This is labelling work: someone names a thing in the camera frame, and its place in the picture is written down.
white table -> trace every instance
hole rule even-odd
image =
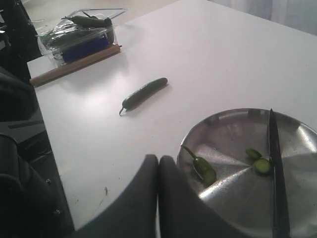
[[[145,154],[176,159],[209,115],[272,107],[317,129],[313,35],[205,0],[178,1],[116,32],[122,53],[36,88],[76,229],[120,195]],[[122,100],[159,77],[169,86],[120,117]]]

metal plate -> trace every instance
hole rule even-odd
[[[269,111],[237,109],[198,123],[183,144],[209,161],[217,181],[204,187],[192,158],[180,150],[177,164],[198,196],[232,226],[255,238],[272,237],[272,177],[259,176],[245,149],[268,158]],[[276,113],[288,199],[291,237],[317,237],[317,134],[305,124]]]

blue container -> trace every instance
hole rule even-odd
[[[109,45],[108,39],[104,35],[101,38],[95,38],[82,45],[67,49],[61,55],[65,63],[79,60],[93,53],[104,50]]]

wooden stick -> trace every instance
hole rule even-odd
[[[113,45],[113,46],[111,46],[103,51],[99,51],[99,52],[94,53],[90,56],[79,59],[75,62],[62,65],[62,66],[57,67],[55,69],[52,69],[46,73],[43,73],[37,77],[31,78],[30,84],[32,84],[34,87],[41,86],[45,83],[48,83],[49,81],[58,79],[58,78],[66,75],[68,73],[77,71],[77,70],[84,68],[84,67],[87,67],[87,66],[91,65],[92,63],[95,63],[99,60],[110,57],[118,52],[120,52],[120,46]]]

knife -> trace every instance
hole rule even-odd
[[[273,167],[273,238],[290,238],[288,206],[283,163],[279,146],[275,113],[270,110],[268,119],[268,144]]]

